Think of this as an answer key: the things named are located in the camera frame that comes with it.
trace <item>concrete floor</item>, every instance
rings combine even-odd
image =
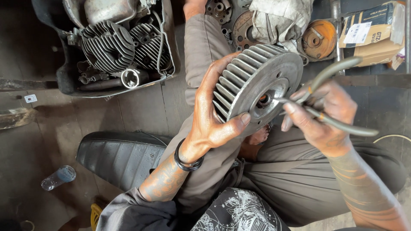
[[[53,30],[35,18],[30,2],[18,7],[0,7],[0,78],[53,80],[60,53]],[[184,60],[184,25],[178,25],[177,41]],[[94,131],[135,131],[176,135],[192,112],[184,99],[184,66],[175,78],[108,101],[82,99],[58,90],[0,92],[0,110],[33,107],[37,121],[0,130],[0,218],[30,220],[36,230],[55,231],[77,215],[87,213],[96,195],[111,200],[121,191],[90,173],[75,161],[83,136]],[[381,130],[380,135],[402,134],[411,137],[411,90],[395,88],[350,87],[357,101],[356,124]],[[36,94],[38,101],[27,104],[19,96]],[[387,138],[379,144],[400,159],[411,173],[411,143]],[[77,178],[53,191],[40,187],[42,179],[59,166],[75,168]],[[397,198],[411,220],[411,177]],[[294,230],[334,230],[353,226],[349,213],[315,222]]]

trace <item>clear plastic bottle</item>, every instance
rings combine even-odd
[[[64,165],[42,181],[42,188],[46,191],[50,191],[57,186],[73,181],[75,178],[76,171],[74,168]]]

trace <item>finned flywheel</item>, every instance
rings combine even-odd
[[[244,50],[223,71],[214,91],[222,122],[243,112],[251,121],[239,137],[255,133],[281,110],[275,98],[293,94],[302,76],[302,59],[277,46],[259,44]]]

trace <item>black bracelet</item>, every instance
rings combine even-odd
[[[178,150],[180,149],[181,144],[183,143],[183,141],[185,140],[185,138],[183,140],[180,141],[180,143],[177,145],[177,147],[175,148],[175,152],[174,152],[174,161],[177,163],[177,166],[186,172],[191,172],[194,170],[197,170],[200,168],[201,164],[203,163],[204,160],[204,156],[200,157],[195,163],[189,164],[192,167],[187,167],[185,165],[183,165],[180,161],[180,158],[178,157]]]

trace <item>leg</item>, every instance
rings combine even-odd
[[[351,140],[391,192],[397,193],[406,177],[401,162],[373,143]],[[257,160],[262,163],[245,166],[239,187],[259,193],[287,225],[304,226],[349,212],[328,159],[298,128],[287,133],[274,129]]]
[[[190,1],[184,6],[187,15],[199,10],[198,0]],[[188,89],[186,101],[194,105],[196,89],[200,86],[204,74],[211,62],[218,60],[231,50],[221,33],[221,26],[211,16],[204,15],[205,2],[202,5],[203,12],[191,16],[185,24],[185,69]],[[172,154],[177,144],[187,136],[191,130],[193,115],[187,118],[179,133],[173,138],[165,150],[160,162]],[[194,210],[209,202],[222,183],[222,179],[235,161],[242,139],[233,139],[227,144],[210,150],[204,157],[200,169],[191,172],[184,185],[176,195],[176,199],[182,205],[183,213],[192,213]]]

